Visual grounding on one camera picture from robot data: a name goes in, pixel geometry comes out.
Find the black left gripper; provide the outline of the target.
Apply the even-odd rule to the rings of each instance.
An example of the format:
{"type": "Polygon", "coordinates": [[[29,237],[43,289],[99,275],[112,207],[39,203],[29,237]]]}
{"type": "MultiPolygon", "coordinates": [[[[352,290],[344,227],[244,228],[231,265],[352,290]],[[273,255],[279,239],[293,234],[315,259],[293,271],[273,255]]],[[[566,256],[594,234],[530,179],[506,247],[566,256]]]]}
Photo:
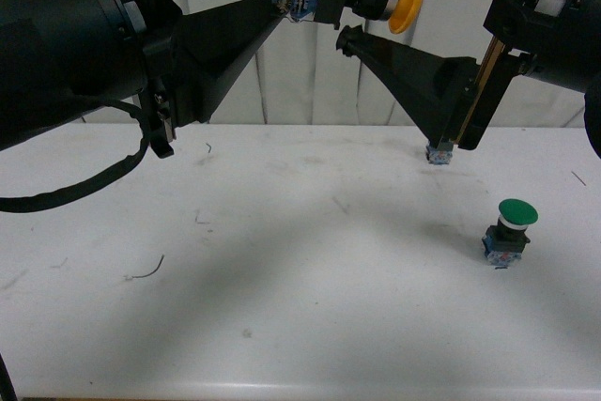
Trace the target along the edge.
{"type": "Polygon", "coordinates": [[[283,15],[271,0],[241,0],[183,17],[173,0],[126,1],[133,2],[131,24],[147,78],[138,103],[150,124],[150,147],[167,158],[174,153],[175,125],[210,120],[283,15]]]}

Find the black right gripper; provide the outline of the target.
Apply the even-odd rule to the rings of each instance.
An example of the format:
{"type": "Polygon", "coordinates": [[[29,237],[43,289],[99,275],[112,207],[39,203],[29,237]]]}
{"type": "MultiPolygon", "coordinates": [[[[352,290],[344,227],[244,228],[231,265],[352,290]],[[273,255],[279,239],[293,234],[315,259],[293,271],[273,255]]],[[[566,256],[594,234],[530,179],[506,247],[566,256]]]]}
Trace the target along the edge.
{"type": "Polygon", "coordinates": [[[431,144],[475,149],[512,80],[556,44],[557,18],[536,11],[539,1],[492,1],[484,22],[492,40],[478,75],[472,57],[437,56],[360,26],[345,26],[336,48],[377,76],[431,144]]]}

